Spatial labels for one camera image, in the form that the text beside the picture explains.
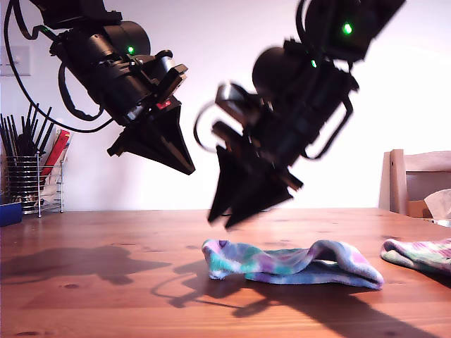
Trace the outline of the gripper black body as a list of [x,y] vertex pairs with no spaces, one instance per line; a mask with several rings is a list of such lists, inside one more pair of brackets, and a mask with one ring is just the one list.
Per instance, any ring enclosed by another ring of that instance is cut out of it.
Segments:
[[[159,117],[170,105],[181,105],[174,93],[186,72],[183,64],[168,69],[157,64],[96,64],[89,73],[88,93],[124,130]],[[124,144],[121,132],[108,154],[124,154]]]
[[269,108],[224,108],[239,122],[237,132],[222,121],[214,123],[212,132],[224,142],[224,149],[261,181],[279,177],[288,188],[299,189],[303,183],[288,168],[307,154],[325,124],[325,115],[315,108],[273,111]]

